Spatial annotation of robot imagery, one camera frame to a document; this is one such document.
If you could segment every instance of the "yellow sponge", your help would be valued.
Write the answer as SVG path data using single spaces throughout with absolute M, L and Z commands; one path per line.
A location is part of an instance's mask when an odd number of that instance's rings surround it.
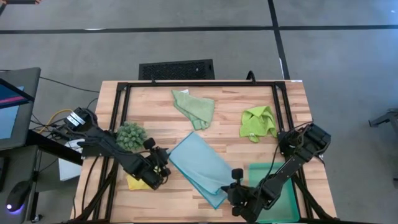
M 130 190 L 150 190 L 150 187 L 142 179 L 136 180 L 130 175 L 127 175 L 126 179 Z

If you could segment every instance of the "wooden table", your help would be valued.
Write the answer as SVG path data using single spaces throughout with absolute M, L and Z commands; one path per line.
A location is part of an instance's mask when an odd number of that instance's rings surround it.
M 105 81 L 98 98 L 96 114 L 99 126 L 109 128 L 111 113 L 116 94 L 116 81 Z M 294 125 L 312 120 L 310 108 L 302 82 L 286 81 Z M 239 137 L 242 112 L 255 106 L 269 105 L 274 110 L 271 87 L 267 86 L 212 86 L 212 87 L 134 87 L 131 89 L 127 121 L 143 126 L 150 137 L 160 147 L 173 148 L 188 133 L 193 131 L 192 124 L 173 106 L 171 90 L 189 89 L 191 95 L 211 98 L 216 101 L 215 113 L 211 126 L 197 133 L 233 168 L 244 169 L 247 181 L 247 168 L 255 162 L 271 162 L 277 140 L 271 136 L 261 138 L 254 144 L 248 138 Z M 120 121 L 124 95 L 119 102 L 118 118 Z M 286 121 L 282 94 L 279 93 L 283 120 Z M 88 171 L 93 158 L 85 159 L 76 192 L 76 211 L 81 213 L 81 199 Z M 284 158 L 278 153 L 276 162 Z M 88 183 L 85 206 L 94 196 L 100 179 L 102 158 L 94 166 Z M 185 177 L 172 165 L 169 181 L 158 190 L 130 191 L 126 182 L 126 173 L 119 167 L 114 194 L 111 222 L 244 222 L 241 217 L 231 214 L 231 205 L 227 200 L 214 210 L 211 205 L 195 190 Z M 323 164 L 313 159 L 304 165 L 309 191 L 318 203 L 331 216 L 336 216 L 328 180 Z M 301 216 L 305 217 L 302 195 L 297 189 Z M 105 192 L 99 217 L 103 218 L 108 193 Z

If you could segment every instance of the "teal tray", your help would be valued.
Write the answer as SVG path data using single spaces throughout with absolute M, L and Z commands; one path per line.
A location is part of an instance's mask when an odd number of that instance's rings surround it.
M 276 162 L 271 170 L 271 174 L 275 173 L 283 163 Z M 271 163 L 251 164 L 249 166 L 249 186 L 255 187 L 259 181 L 265 177 L 271 168 Z M 299 210 L 297 208 L 296 199 L 294 197 L 293 183 L 287 181 L 282 188 L 282 193 L 278 201 L 270 210 L 262 210 L 258 223 L 278 223 L 278 222 L 297 222 L 300 219 Z

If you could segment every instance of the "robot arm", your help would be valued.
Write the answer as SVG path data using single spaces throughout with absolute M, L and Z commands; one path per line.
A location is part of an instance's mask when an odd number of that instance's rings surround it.
M 240 184 L 243 170 L 232 171 L 236 182 L 222 189 L 228 193 L 234 216 L 241 215 L 248 223 L 256 222 L 262 209 L 270 209 L 280 197 L 283 185 L 312 157 L 323 154 L 330 144 L 330 135 L 315 124 L 287 133 L 280 147 L 293 150 L 292 156 L 275 174 L 265 176 L 257 187 Z
M 144 142 L 145 149 L 150 155 L 127 152 L 116 144 L 115 135 L 98 127 L 96 115 L 84 108 L 77 108 L 65 118 L 65 124 L 54 132 L 67 139 L 83 138 L 78 144 L 83 147 L 95 147 L 100 151 L 110 153 L 122 165 L 124 171 L 135 179 L 142 179 L 149 187 L 156 190 L 163 182 L 164 177 L 170 175 L 166 168 L 167 149 L 154 147 L 155 141 L 150 138 Z

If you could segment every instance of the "lime green cloth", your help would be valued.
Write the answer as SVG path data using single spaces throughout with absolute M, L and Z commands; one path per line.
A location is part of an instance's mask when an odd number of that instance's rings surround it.
M 249 137 L 252 142 L 259 142 L 259 136 L 270 132 L 276 138 L 275 119 L 269 106 L 258 106 L 243 111 L 240 137 Z
M 196 98 L 178 90 L 172 90 L 172 94 L 175 99 L 174 107 L 192 122 L 195 130 L 210 127 L 214 113 L 214 100 Z

